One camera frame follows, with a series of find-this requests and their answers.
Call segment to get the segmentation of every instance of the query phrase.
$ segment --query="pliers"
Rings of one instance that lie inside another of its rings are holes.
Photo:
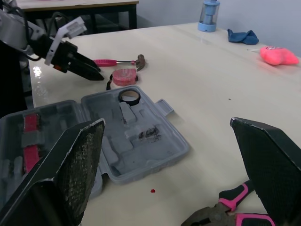
[[[181,226],[275,226],[265,214],[228,215],[253,191],[254,186],[248,180],[237,188],[220,192],[218,203],[213,208],[205,207],[194,212]]]

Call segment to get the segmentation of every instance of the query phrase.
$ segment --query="tool case latch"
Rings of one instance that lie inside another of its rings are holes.
[[[174,112],[174,109],[164,99],[158,100],[155,105],[164,116]]]

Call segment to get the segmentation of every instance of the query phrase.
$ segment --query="pink pliers handle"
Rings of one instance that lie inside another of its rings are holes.
[[[117,65],[117,60],[94,60],[98,67],[112,67]]]
[[[254,191],[254,186],[250,180],[232,190],[219,193],[219,202],[230,208],[230,211],[235,211],[237,206]],[[236,226],[275,226],[273,220],[265,214],[236,214]]]

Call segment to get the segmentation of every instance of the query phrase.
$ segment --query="gray plastic tool case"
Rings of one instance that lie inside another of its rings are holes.
[[[119,93],[140,93],[137,105],[119,102]],[[48,153],[62,132],[80,122],[104,118],[106,127],[95,184],[90,198],[102,191],[102,174],[116,184],[139,180],[175,164],[189,150],[183,136],[166,119],[173,109],[164,101],[153,103],[137,86],[114,89],[83,97],[81,104],[63,101],[3,117],[0,143],[0,209],[22,182],[23,148],[39,145]],[[36,113],[40,129],[25,136],[24,117]]]

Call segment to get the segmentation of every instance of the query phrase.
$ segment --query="blue cylindrical container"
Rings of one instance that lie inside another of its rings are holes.
[[[220,2],[217,0],[205,0],[203,3],[198,29],[202,32],[215,32],[216,21]]]

